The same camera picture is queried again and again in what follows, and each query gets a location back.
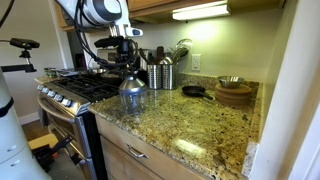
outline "frying pan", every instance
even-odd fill
[[[191,97],[206,97],[209,100],[213,100],[213,97],[206,93],[202,86],[184,86],[182,87],[183,94]]]

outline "under-cabinet light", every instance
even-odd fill
[[[176,20],[191,20],[208,17],[230,15],[227,1],[218,1],[182,9],[173,10],[172,18]]]

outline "wall outlet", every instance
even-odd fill
[[[192,54],[191,55],[191,70],[192,71],[200,71],[200,59],[201,54]]]

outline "metal bowl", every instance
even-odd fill
[[[240,86],[244,82],[244,79],[236,76],[219,76],[219,82],[222,87],[235,89]]]

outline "utensil holder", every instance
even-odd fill
[[[161,86],[161,65],[148,65],[148,82],[150,89],[160,89]]]
[[[177,88],[177,64],[162,65],[162,87],[163,89],[173,90]]]

